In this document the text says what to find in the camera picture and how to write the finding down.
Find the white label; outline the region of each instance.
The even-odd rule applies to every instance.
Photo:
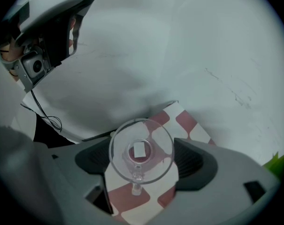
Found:
[[[133,150],[134,150],[134,157],[135,158],[142,158],[146,157],[146,152],[145,152],[145,145],[143,142],[135,142],[133,144]]]

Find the checkered pattern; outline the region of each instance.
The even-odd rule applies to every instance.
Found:
[[[178,102],[167,106],[163,111],[150,118],[165,127],[172,139],[187,138],[215,145],[214,141],[199,123]],[[158,126],[145,122],[149,131],[149,139],[155,142]],[[155,167],[166,156],[163,149],[156,144],[161,156],[153,161],[149,169]],[[121,178],[110,164],[105,172],[108,197],[114,211],[114,218],[132,225],[143,225],[155,217],[173,199],[175,183],[178,181],[178,169],[175,163],[158,181],[142,185],[140,196],[131,194],[132,184]]]

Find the white wall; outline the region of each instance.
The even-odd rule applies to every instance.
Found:
[[[265,0],[95,0],[77,53],[35,92],[78,138],[177,99],[263,164],[284,153],[284,28]]]

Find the camera lens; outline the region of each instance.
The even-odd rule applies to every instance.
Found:
[[[33,64],[33,71],[35,71],[36,73],[38,73],[40,70],[42,69],[42,63],[41,61],[35,61],[35,63]]]

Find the wine glass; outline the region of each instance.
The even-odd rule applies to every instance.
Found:
[[[109,145],[109,159],[116,172],[131,182],[132,194],[142,184],[162,178],[174,160],[173,140],[167,130],[150,119],[134,119],[121,125]]]

